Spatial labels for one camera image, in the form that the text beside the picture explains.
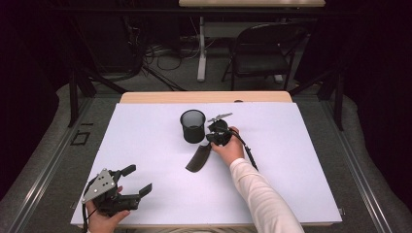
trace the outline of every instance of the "forearm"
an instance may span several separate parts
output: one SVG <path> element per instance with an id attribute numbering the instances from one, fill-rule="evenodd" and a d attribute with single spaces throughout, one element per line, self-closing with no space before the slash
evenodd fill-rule
<path id="1" fill-rule="evenodd" d="M 236 159 L 230 164 L 230 172 L 259 233 L 303 232 L 288 204 L 248 161 Z"/>

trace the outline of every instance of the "white desk leg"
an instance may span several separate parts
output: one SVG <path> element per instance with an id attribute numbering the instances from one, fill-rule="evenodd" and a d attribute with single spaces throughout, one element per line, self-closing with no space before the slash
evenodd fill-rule
<path id="1" fill-rule="evenodd" d="M 200 37 L 200 58 L 199 58 L 199 68 L 197 70 L 197 81 L 205 82 L 205 73 L 206 73 L 206 50 L 205 50 L 205 28 L 204 28 L 203 17 L 200 17 L 199 24 L 199 37 Z"/>

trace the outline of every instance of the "white tabletop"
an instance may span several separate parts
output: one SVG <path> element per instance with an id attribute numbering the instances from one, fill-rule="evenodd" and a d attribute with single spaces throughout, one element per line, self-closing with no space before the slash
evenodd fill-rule
<path id="1" fill-rule="evenodd" d="M 119 181 L 122 193 L 137 193 L 153 184 L 139 209 L 120 226 L 252 224 L 246 203 L 216 154 L 212 152 L 197 173 L 185 169 L 198 147 L 184 140 L 179 122 L 189 109 L 200 110 L 207 119 L 233 113 L 226 121 L 240 129 L 259 171 L 302 224 L 342 220 L 294 103 L 118 104 L 88 180 L 103 168 L 120 170 L 136 164 L 137 170 Z M 71 223 L 83 223 L 80 204 Z"/>
<path id="2" fill-rule="evenodd" d="M 180 0 L 181 7 L 323 7 L 325 0 Z"/>

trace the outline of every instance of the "chair backrest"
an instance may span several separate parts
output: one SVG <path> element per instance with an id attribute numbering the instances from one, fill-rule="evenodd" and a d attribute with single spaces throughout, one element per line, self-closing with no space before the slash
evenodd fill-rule
<path id="1" fill-rule="evenodd" d="M 270 45 L 290 43 L 294 47 L 302 41 L 308 31 L 300 23 L 260 24 L 242 31 L 236 38 L 236 51 L 252 51 L 259 45 L 270 52 Z"/>

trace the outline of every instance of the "black mesh cup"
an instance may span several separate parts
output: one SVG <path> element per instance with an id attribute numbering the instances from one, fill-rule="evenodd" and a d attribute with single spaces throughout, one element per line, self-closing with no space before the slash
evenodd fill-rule
<path id="1" fill-rule="evenodd" d="M 181 116 L 183 136 L 188 143 L 196 144 L 205 138 L 205 115 L 198 110 L 188 110 Z"/>

